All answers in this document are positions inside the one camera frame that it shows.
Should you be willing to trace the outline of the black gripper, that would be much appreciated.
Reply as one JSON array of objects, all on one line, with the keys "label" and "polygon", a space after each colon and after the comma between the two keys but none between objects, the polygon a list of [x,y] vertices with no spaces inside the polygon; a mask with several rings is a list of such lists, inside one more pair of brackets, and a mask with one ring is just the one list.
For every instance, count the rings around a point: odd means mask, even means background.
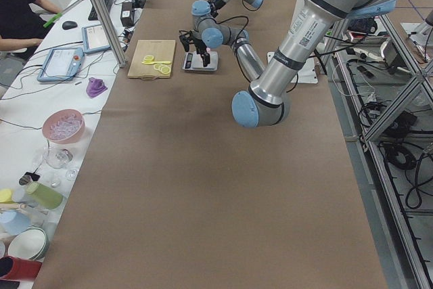
[{"label": "black gripper", "polygon": [[218,16],[218,11],[223,8],[227,0],[208,0],[208,3],[210,5],[210,15],[215,18]]},{"label": "black gripper", "polygon": [[202,55],[203,67],[207,67],[210,64],[210,54],[207,52],[206,44],[195,36],[191,36],[191,39],[196,48],[196,53]]}]

